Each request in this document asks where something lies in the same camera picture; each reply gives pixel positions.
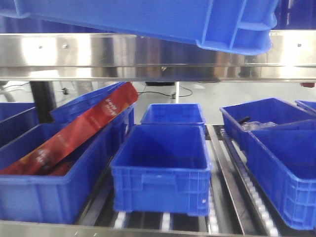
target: white floor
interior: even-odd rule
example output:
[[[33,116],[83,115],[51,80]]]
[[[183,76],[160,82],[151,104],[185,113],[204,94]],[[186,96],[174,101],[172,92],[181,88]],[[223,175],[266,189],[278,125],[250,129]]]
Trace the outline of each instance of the white floor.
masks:
[[[30,85],[23,81],[9,81],[6,91],[18,102],[32,102]],[[54,82],[55,98],[57,105],[62,105],[83,94],[82,88],[97,89],[98,83],[87,83],[87,85],[76,82]],[[174,86],[146,86],[144,82],[134,82],[137,91],[155,91],[171,95],[175,92]],[[223,124],[222,115],[219,111],[221,106],[238,104],[246,101],[277,97],[294,104],[296,99],[316,101],[316,88],[301,87],[299,83],[250,83],[250,82],[220,82],[220,83],[197,83],[181,82],[181,86],[191,89],[193,94],[188,97],[181,97],[180,103],[200,103],[206,122],[209,124]],[[69,95],[63,95],[62,88],[69,90]],[[190,92],[180,88],[180,95],[188,95]],[[6,98],[0,95],[0,102]],[[151,103],[174,103],[170,97],[144,93],[139,96],[135,109],[135,122],[139,123],[146,108]]]

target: metal bar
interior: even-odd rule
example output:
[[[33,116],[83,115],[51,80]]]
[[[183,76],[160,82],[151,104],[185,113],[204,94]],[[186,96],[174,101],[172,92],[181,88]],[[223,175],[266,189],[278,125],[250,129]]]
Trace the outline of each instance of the metal bar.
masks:
[[[0,233],[2,237],[242,237],[241,235],[228,234],[209,235],[208,233],[184,231],[166,233],[160,230],[114,229],[11,221],[0,221]]]
[[[207,129],[229,191],[241,232],[243,235],[255,235],[258,233],[258,226],[256,226],[253,222],[251,213],[249,212],[245,200],[240,193],[233,171],[230,169],[221,145],[217,139],[216,132],[211,125],[208,125]]]
[[[123,229],[127,222],[127,213],[124,211],[120,211],[118,213],[117,219],[115,220],[114,229]]]
[[[263,224],[263,227],[266,231],[266,234],[268,236],[271,236],[271,237],[279,236],[279,232],[278,232],[277,228],[275,227],[273,219],[271,218],[270,213],[267,211],[267,208],[265,207],[264,203],[262,202],[260,195],[258,194],[252,181],[250,180],[248,173],[246,171],[246,168],[245,168],[242,160],[240,159],[240,156],[238,155],[236,149],[234,148],[233,143],[229,139],[225,130],[223,130],[223,129],[221,130],[221,135],[224,138],[225,146],[227,147],[227,150],[232,158],[234,166],[237,168],[237,171],[239,173],[239,177],[240,177],[240,179],[242,179],[242,183],[244,185],[244,188],[246,189],[246,191],[247,191],[247,193],[252,201],[253,207],[255,208],[257,215]]]
[[[168,232],[172,230],[172,214],[164,212],[161,217],[160,229],[163,232]]]
[[[87,198],[82,212],[75,221],[76,225],[94,226],[107,197],[113,188],[113,179],[109,163],[97,180],[91,195]]]
[[[207,229],[209,234],[218,234],[219,233],[219,227],[218,227],[218,222],[217,222],[217,217],[216,217],[216,212],[215,212],[215,207],[214,207],[214,202],[213,202],[213,190],[210,188],[209,191],[209,197],[208,197],[208,202],[209,202],[209,214],[207,217]]]
[[[53,122],[53,118],[49,113],[56,108],[52,82],[32,81],[30,85],[39,116],[39,122]]]
[[[176,82],[176,101],[175,103],[178,104],[179,103],[179,96],[180,96],[180,82],[177,81]]]
[[[0,35],[0,80],[316,81],[316,31],[270,36],[245,56],[126,34]]]
[[[315,66],[315,30],[270,32],[273,47],[245,56],[127,34],[1,34],[0,67]]]

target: empty blue crate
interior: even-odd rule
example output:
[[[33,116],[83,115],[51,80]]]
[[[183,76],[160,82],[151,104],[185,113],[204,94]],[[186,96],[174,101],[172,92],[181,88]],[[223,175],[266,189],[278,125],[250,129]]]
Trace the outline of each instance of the empty blue crate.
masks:
[[[316,115],[316,102],[315,101],[296,100],[295,102],[297,106]]]
[[[316,116],[305,110],[276,98],[250,101],[243,104],[222,107],[220,110],[223,113],[224,127],[227,134],[246,153],[248,148],[248,131],[245,131],[239,123],[246,117],[250,118],[247,122],[273,122],[276,124],[276,127],[282,124],[316,119]]]
[[[198,125],[205,132],[205,118],[200,104],[151,104],[141,123]]]
[[[0,103],[0,147],[39,123],[34,103]]]
[[[284,222],[316,226],[316,131],[258,130],[249,139],[247,166]]]
[[[65,125],[41,124],[0,148],[0,169],[19,160]],[[113,155],[108,125],[65,160],[73,164],[64,176],[0,175],[0,219],[74,223],[103,168]]]
[[[256,55],[271,47],[278,0],[5,0],[0,15],[196,44]]]
[[[211,163],[201,127],[137,125],[110,166],[116,211],[208,215]]]

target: metal rail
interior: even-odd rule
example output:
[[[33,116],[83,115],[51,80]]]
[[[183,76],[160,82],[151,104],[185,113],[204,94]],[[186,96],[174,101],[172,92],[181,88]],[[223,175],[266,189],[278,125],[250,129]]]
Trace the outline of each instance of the metal rail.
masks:
[[[271,31],[272,49],[223,53],[126,34],[1,34],[0,80],[316,81],[316,31]]]

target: blue bin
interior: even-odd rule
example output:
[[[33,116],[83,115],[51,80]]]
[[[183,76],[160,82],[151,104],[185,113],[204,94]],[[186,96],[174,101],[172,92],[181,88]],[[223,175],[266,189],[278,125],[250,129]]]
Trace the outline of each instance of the blue bin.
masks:
[[[280,0],[276,7],[276,30],[316,29],[315,0]]]
[[[17,161],[65,125],[41,124],[0,148],[0,169]],[[65,176],[0,175],[0,219],[72,224],[113,155],[111,126],[72,152]]]
[[[200,104],[151,104],[142,124],[199,125],[205,132],[205,118]]]
[[[296,100],[295,103],[297,104],[297,106],[316,115],[316,102],[315,101]]]
[[[247,166],[284,222],[297,230],[316,226],[316,131],[250,133]]]
[[[38,123],[34,103],[0,103],[0,147]]]
[[[50,114],[54,118],[55,122],[72,122],[79,115],[83,114],[85,111],[98,104],[101,100],[110,95],[123,84],[124,82],[115,83],[113,85],[109,85],[101,89],[81,95],[76,99],[51,111]]]
[[[0,34],[13,33],[99,33],[106,32],[88,27],[43,21],[39,19],[16,19],[0,16]]]
[[[247,153],[248,148],[248,132],[244,131],[238,123],[245,117],[250,117],[249,122],[266,123],[271,121],[278,125],[316,119],[316,116],[305,110],[276,98],[250,101],[222,107],[220,110],[223,113],[224,127],[227,134],[239,144],[240,149],[245,153]]]
[[[137,125],[111,168],[116,211],[208,215],[211,163],[199,126]]]
[[[131,33],[224,52],[271,47],[278,0],[4,0],[0,15]]]

